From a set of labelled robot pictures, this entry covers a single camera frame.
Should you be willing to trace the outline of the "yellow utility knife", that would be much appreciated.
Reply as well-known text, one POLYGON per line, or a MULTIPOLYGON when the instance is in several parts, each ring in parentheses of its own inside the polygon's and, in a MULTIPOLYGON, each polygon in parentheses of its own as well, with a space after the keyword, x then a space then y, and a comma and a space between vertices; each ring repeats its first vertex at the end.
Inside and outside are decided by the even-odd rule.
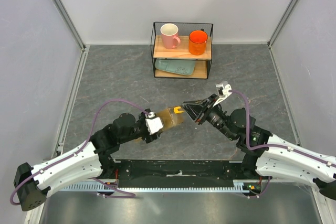
POLYGON ((173 108, 173 112, 174 112, 175 114, 180 114, 180 113, 183 113, 184 110, 183 110, 183 108, 182 108, 181 106, 175 106, 175 107, 173 108))

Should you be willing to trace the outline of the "brown cardboard express box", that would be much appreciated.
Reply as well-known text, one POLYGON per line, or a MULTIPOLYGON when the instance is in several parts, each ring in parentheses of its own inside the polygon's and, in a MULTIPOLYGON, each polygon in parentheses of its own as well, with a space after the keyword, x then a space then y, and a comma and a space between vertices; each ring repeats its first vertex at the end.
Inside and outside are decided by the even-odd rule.
POLYGON ((183 113, 175 114, 173 108, 174 107, 169 107, 157 113, 157 116, 160 117, 163 122, 163 129, 160 130, 160 132, 167 131, 184 122, 183 113))

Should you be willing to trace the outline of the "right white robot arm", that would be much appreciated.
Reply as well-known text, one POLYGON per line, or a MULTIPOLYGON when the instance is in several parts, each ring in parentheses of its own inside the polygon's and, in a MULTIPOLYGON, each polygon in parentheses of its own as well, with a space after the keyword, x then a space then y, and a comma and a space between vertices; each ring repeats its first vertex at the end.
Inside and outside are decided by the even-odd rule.
POLYGON ((292 144, 255 124, 245 108, 231 114, 222 110, 217 95, 183 102, 181 107, 198 125, 208 122, 245 153, 240 166, 248 179, 262 177, 293 180, 335 199, 335 156, 317 153, 292 144))

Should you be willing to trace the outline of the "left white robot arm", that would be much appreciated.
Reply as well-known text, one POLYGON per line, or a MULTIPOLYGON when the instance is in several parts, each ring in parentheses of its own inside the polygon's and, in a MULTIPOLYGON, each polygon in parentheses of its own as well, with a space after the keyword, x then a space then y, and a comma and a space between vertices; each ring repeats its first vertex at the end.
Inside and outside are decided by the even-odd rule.
POLYGON ((76 182, 111 178, 116 170, 111 154, 117 152, 120 145, 138 138, 149 143, 159 137, 163 128, 162 119, 154 112, 141 113, 138 118, 123 113, 64 154, 33 166, 19 165, 13 192, 18 197, 17 205, 22 211, 30 211, 76 182))

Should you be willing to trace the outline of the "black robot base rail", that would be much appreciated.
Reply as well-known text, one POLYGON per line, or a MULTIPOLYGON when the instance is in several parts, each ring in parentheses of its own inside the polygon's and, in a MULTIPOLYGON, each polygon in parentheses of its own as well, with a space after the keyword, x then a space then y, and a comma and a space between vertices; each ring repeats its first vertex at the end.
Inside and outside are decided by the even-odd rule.
POLYGON ((117 179, 120 187, 229 187, 260 176, 234 161, 121 159, 98 178, 117 179))

